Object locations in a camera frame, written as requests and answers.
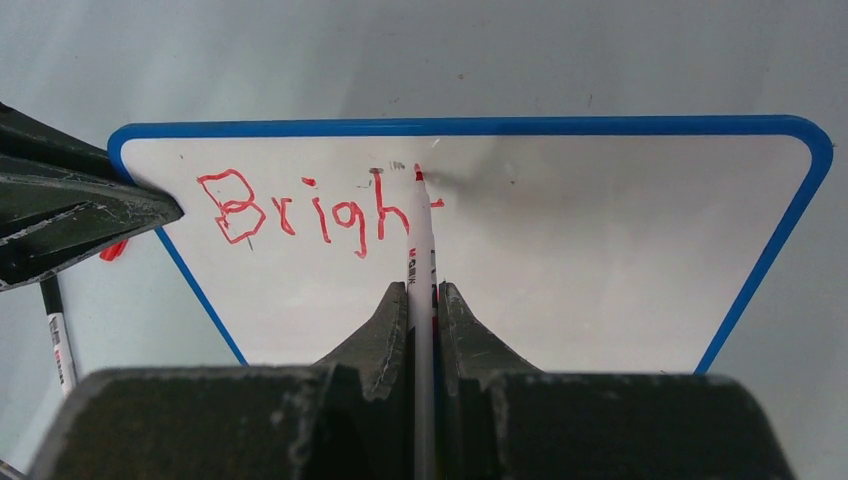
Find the word bright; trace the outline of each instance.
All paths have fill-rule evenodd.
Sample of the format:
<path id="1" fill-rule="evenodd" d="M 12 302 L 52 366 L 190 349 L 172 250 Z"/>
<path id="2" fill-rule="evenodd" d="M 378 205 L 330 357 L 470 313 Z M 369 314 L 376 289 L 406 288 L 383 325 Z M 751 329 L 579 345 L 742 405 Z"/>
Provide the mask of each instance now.
<path id="1" fill-rule="evenodd" d="M 383 179 L 379 171 L 372 170 L 374 176 L 374 205 L 377 210 L 377 239 L 383 240 L 386 236 L 385 224 L 386 218 L 395 215 L 400 219 L 406 233 L 409 234 L 409 221 L 406 214 L 399 207 L 386 205 L 383 200 Z M 219 198 L 221 195 L 220 189 L 215 188 L 217 183 L 221 182 L 226 185 L 228 195 L 238 197 Z M 313 178 L 302 177 L 301 182 L 310 188 L 316 188 L 317 182 Z M 215 217 L 215 223 L 224 235 L 224 238 L 231 245 L 235 245 L 241 241 L 247 240 L 249 237 L 259 233 L 259 230 L 265 225 L 268 215 L 265 210 L 258 204 L 256 193 L 253 187 L 247 181 L 245 176 L 234 168 L 224 170 L 221 173 L 202 175 L 197 178 L 197 183 L 206 192 L 206 195 L 215 203 L 218 208 L 219 215 Z M 293 225 L 287 216 L 288 208 L 294 203 L 290 197 L 270 197 L 270 203 L 274 207 L 274 211 L 280 219 L 280 229 L 287 235 L 297 235 L 297 230 L 303 228 L 303 225 Z M 442 199 L 438 199 L 431 204 L 432 208 L 444 207 L 445 203 Z M 328 217 L 332 218 L 342 228 L 355 228 L 359 234 L 359 249 L 354 253 L 359 258 L 365 258 L 368 255 L 368 245 L 366 242 L 365 229 L 365 213 L 362 207 L 356 202 L 339 202 L 329 208 L 329 215 L 321 204 L 321 199 L 316 195 L 312 197 L 312 209 L 315 211 L 315 218 L 318 226 L 321 228 L 321 234 L 325 243 L 333 243 L 330 238 L 330 231 L 327 227 L 329 223 Z"/>

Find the rounded corner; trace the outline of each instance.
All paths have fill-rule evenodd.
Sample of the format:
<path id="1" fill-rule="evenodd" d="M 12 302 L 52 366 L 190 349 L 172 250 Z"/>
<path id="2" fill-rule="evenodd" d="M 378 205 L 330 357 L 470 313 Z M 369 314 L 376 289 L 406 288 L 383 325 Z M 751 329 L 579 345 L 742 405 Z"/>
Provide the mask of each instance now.
<path id="1" fill-rule="evenodd" d="M 800 140 L 810 151 L 810 174 L 821 183 L 833 164 L 833 141 L 811 120 L 797 115 L 786 115 L 784 135 Z"/>

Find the whiteboard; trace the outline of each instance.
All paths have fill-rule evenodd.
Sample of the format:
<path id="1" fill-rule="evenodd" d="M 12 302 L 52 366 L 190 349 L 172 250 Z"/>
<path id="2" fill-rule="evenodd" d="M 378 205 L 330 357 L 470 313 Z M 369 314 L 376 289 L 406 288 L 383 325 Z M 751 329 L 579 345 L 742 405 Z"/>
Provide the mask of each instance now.
<path id="1" fill-rule="evenodd" d="M 158 234 L 243 363 L 319 359 L 405 278 L 427 174 L 439 280 L 546 370 L 696 371 L 830 166 L 797 117 L 129 125 L 128 179 L 185 211 Z"/>

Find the black marker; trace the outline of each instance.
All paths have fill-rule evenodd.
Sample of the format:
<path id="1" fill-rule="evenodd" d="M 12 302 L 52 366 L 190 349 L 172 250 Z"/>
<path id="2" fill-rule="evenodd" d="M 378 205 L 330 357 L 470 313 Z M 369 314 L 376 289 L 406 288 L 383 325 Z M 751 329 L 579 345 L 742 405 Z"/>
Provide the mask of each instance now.
<path id="1" fill-rule="evenodd" d="M 50 326 L 50 336 L 53 339 L 53 356 L 56 358 L 56 368 L 59 370 L 59 384 L 62 385 L 62 393 L 67 397 L 77 384 L 77 374 L 74 371 L 74 358 L 71 355 L 65 315 L 62 312 L 59 280 L 55 275 L 41 282 L 41 296 L 44 298 L 47 324 Z"/>

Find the white backdrop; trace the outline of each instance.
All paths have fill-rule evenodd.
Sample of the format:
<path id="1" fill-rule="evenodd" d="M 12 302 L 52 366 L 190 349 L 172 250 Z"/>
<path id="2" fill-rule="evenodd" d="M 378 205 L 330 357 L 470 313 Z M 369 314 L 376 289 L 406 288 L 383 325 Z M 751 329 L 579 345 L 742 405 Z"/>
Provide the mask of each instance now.
<path id="1" fill-rule="evenodd" d="M 833 167 L 714 371 L 741 379 L 803 478 L 848 471 L 848 5 L 330 0 L 0 3 L 0 99 L 96 145 L 129 122 L 793 113 Z M 109 365 L 233 362 L 150 235 L 62 277 L 72 342 Z M 0 458 L 59 404 L 37 289 L 0 295 Z"/>

